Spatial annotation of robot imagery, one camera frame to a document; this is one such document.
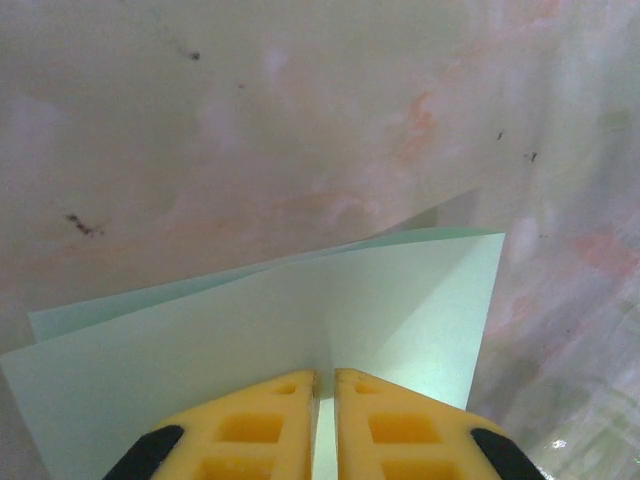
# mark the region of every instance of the black rubber pad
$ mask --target black rubber pad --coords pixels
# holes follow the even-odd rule
[[[471,436],[502,480],[544,480],[511,439],[484,428],[471,430]]]
[[[183,433],[169,425],[140,437],[103,480],[149,480]]]

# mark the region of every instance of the marble surface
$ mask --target marble surface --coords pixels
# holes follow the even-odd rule
[[[33,341],[31,310],[499,228],[468,408],[548,478],[640,478],[639,11],[3,2],[0,352]],[[0,478],[46,478],[4,384],[0,408]]]

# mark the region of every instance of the light green paper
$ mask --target light green paper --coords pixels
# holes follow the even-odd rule
[[[319,258],[344,251],[399,245],[404,243],[443,240],[447,238],[487,235],[490,233],[496,232],[477,228],[423,228],[399,232],[339,247],[328,248],[224,272],[171,282],[165,285],[158,285],[109,297],[74,303],[72,305],[64,305],[62,307],[32,312],[29,313],[29,319],[31,321],[31,327],[34,332],[36,342],[42,342],[81,328],[97,325],[107,320],[112,320],[122,315],[142,310],[143,308],[152,307],[159,303],[168,302],[170,300],[175,300],[210,288],[218,287],[277,266],[289,265],[291,263]]]
[[[355,367],[464,408],[503,238],[288,263],[11,352],[0,364],[54,479],[101,478],[160,419],[300,368],[330,381],[334,368]],[[335,478],[326,411],[314,478]]]

